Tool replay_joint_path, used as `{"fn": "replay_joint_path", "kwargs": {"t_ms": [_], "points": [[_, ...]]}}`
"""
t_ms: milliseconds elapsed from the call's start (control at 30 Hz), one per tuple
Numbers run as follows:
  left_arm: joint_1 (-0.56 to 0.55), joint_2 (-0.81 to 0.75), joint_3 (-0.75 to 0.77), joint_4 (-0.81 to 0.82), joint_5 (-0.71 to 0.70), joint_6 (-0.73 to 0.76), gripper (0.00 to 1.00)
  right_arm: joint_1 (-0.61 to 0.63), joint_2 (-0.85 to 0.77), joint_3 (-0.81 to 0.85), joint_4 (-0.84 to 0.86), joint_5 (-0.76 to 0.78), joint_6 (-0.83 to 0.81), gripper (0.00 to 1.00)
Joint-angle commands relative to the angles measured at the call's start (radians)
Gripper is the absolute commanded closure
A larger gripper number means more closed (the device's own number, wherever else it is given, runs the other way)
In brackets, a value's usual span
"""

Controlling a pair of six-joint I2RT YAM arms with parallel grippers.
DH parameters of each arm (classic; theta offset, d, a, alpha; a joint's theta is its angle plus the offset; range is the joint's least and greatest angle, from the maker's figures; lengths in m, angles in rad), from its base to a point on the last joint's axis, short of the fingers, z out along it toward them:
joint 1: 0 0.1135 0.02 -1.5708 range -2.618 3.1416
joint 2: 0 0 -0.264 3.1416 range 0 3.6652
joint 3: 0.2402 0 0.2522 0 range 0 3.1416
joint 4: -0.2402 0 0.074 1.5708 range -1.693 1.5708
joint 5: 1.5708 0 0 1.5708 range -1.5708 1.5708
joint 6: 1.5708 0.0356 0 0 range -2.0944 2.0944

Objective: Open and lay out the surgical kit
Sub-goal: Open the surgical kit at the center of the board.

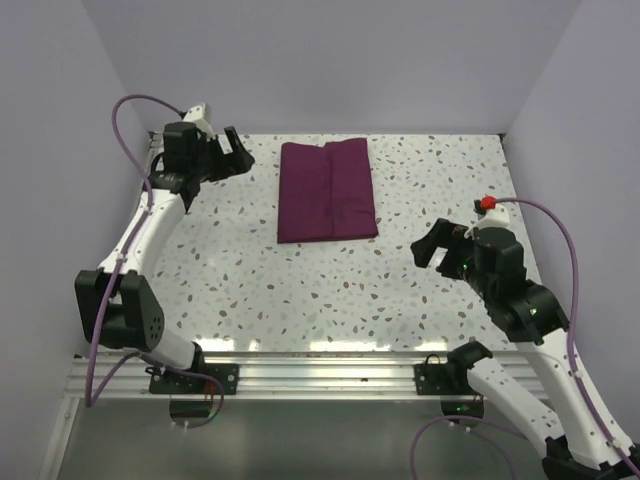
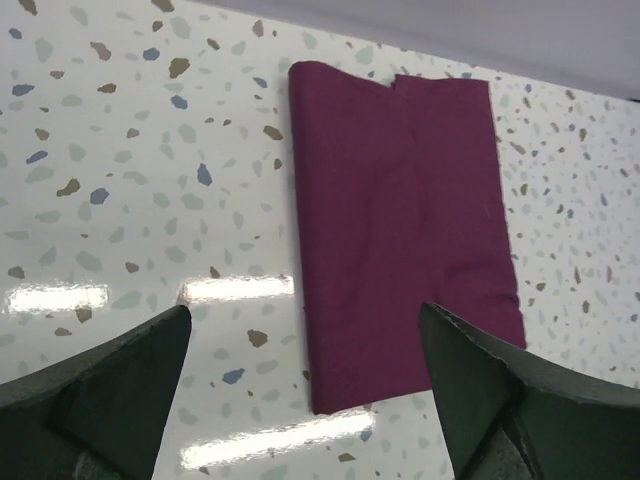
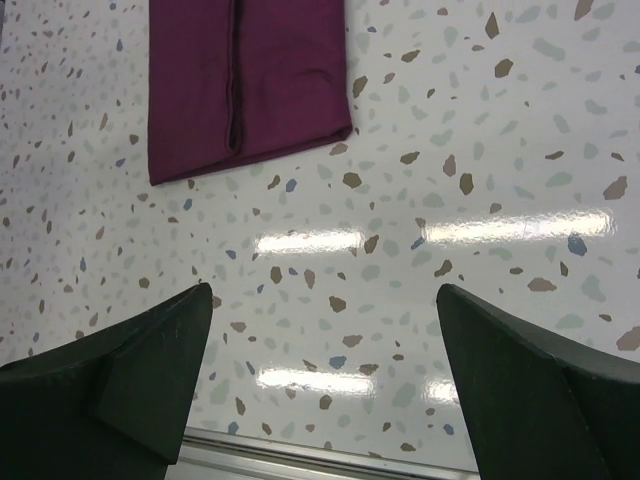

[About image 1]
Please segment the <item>purple surgical cloth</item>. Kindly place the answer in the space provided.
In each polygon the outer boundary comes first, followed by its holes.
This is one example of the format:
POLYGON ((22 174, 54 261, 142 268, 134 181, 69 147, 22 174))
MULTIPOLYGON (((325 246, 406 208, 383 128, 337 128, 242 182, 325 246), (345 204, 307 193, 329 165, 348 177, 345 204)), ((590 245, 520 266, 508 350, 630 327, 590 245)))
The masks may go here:
POLYGON ((370 239, 378 235, 368 143, 281 148, 277 242, 370 239))

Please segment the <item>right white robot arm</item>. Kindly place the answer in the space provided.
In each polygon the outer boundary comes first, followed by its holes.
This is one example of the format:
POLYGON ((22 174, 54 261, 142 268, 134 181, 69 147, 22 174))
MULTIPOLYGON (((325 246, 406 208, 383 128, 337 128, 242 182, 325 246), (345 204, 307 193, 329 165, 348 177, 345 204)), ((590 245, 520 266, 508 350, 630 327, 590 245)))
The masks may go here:
POLYGON ((456 394, 490 401, 536 449, 549 479, 624 479, 639 474, 639 445, 604 405, 578 353, 568 346, 569 321, 555 295, 527 276, 524 249, 505 223, 481 229, 439 219, 411 245, 425 268, 445 254, 437 272, 465 282, 492 323, 533 369, 548 400, 541 402, 509 376, 478 341, 448 353, 443 364, 415 373, 456 394))

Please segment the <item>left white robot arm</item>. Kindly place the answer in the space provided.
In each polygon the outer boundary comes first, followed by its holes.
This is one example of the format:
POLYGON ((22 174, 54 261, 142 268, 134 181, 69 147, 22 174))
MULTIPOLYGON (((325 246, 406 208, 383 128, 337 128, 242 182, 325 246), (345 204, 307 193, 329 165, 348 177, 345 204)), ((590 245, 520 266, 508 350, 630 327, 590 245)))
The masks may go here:
POLYGON ((74 288, 85 338, 95 346, 129 349, 173 367, 172 379, 185 392, 201 390, 207 367, 195 360, 197 347, 165 322, 149 283, 170 235, 189 211, 204 182, 247 173, 255 160, 236 129, 225 128, 231 150, 202 123, 169 123, 163 131, 163 167, 152 171, 136 212, 112 252, 94 270, 82 270, 74 288))

